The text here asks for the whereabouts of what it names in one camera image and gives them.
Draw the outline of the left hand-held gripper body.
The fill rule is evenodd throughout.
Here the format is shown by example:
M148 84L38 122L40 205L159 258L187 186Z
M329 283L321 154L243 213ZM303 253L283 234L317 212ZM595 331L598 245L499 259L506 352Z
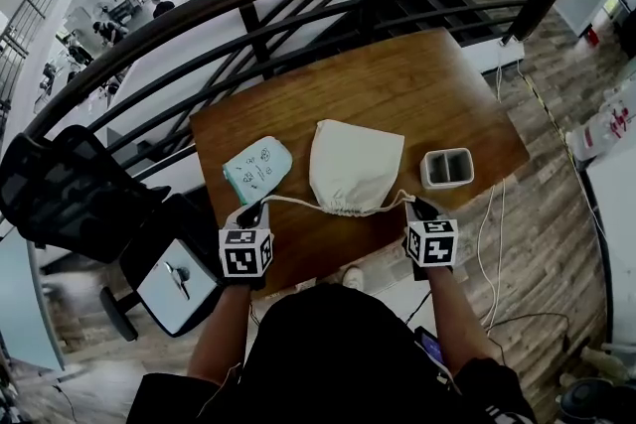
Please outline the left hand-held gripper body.
M273 237L267 228L219 231L219 258L228 285L263 289L266 271L273 260Z

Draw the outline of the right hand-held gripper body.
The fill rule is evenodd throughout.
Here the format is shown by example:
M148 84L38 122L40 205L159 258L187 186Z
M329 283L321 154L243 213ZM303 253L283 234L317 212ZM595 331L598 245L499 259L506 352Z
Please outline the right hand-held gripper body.
M405 253L420 268L453 266L458 247L456 219L409 221Z

